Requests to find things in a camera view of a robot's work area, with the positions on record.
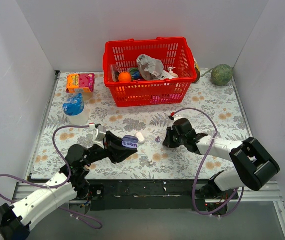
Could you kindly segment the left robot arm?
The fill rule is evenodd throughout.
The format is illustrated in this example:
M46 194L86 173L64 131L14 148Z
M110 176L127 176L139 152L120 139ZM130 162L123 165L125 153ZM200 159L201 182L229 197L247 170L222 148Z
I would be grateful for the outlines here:
M86 180L90 166L106 158L121 163L137 153L138 143L132 135L120 138L98 130L92 147L72 145L66 164L49 181L24 199L0 206L0 235L5 240L25 240L41 220L62 205L74 199L90 201L95 192Z

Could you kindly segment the purple earbud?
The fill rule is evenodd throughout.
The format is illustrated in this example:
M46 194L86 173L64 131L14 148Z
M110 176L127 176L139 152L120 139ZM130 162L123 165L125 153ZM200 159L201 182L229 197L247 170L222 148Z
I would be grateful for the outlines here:
M155 141L159 143L161 141L160 137L158 136Z
M137 149L138 148L137 143L132 143L132 142L128 142L128 141L122 141L122 145L126 148L131 148L131 149Z

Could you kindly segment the blue earbud charging case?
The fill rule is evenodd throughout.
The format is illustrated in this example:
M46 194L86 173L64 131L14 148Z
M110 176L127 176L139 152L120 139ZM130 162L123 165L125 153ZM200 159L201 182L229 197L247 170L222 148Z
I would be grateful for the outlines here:
M126 148L137 149L139 140L137 137L132 135L125 135L122 138L122 145Z

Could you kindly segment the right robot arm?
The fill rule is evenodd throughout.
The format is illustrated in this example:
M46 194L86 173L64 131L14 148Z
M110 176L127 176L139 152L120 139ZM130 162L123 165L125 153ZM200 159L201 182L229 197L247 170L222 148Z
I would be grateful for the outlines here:
M233 169L220 171L196 190L197 197L220 199L227 191L242 187L259 191L280 172L278 163L256 138L249 137L244 141L214 139L208 134L196 133L186 118L176 120L166 129L163 145L169 149L184 146L191 153L233 163Z

